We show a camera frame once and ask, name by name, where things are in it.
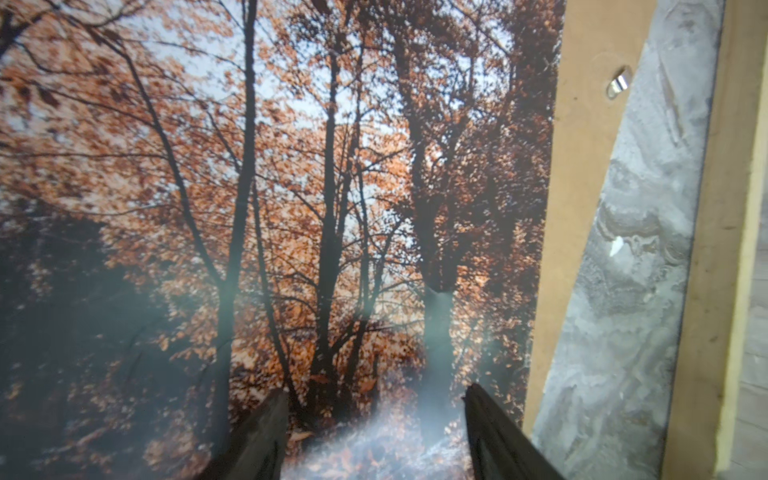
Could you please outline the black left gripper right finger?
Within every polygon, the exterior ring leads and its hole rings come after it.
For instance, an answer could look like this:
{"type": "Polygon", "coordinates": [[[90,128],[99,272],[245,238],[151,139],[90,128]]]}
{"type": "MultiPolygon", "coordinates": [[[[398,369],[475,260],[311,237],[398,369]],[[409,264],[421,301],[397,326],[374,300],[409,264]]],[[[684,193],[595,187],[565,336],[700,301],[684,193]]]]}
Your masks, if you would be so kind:
{"type": "Polygon", "coordinates": [[[463,400],[475,479],[564,479],[481,385],[463,400]]]}

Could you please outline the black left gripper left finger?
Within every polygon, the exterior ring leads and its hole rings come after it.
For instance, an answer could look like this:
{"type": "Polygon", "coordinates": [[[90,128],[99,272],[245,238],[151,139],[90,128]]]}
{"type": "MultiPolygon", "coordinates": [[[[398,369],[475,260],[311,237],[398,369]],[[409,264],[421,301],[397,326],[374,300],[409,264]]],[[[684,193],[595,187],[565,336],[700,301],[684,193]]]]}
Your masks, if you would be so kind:
{"type": "Polygon", "coordinates": [[[196,479],[279,479],[286,455],[289,397],[272,390],[235,430],[227,449],[214,458],[196,479]]]}

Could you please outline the light wooden picture frame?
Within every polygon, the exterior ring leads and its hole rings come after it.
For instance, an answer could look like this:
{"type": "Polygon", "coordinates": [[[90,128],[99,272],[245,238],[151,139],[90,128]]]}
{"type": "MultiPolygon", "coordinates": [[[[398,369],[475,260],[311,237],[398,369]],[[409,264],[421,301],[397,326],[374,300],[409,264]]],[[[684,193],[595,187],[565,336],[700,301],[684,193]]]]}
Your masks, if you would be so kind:
{"type": "Polygon", "coordinates": [[[767,4],[725,4],[661,476],[731,459],[767,161],[767,4]]]}

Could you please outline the autumn forest photo print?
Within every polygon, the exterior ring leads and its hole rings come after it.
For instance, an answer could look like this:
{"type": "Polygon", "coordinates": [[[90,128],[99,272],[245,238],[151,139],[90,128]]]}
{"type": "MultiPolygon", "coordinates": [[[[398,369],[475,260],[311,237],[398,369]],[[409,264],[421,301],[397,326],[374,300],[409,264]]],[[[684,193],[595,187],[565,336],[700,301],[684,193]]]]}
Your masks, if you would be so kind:
{"type": "Polygon", "coordinates": [[[562,1],[5,1],[1,475],[469,479],[520,422],[562,1]]]}

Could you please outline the brown cardboard backing board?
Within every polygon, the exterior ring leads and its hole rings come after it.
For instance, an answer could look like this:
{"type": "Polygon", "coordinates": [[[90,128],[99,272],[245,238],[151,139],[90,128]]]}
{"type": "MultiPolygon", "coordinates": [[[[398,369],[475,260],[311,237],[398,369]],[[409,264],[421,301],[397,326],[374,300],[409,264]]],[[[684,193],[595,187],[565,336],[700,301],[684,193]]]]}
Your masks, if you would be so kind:
{"type": "Polygon", "coordinates": [[[523,431],[542,415],[546,382],[628,98],[609,83],[638,65],[654,1],[566,5],[551,172],[523,431]]]}

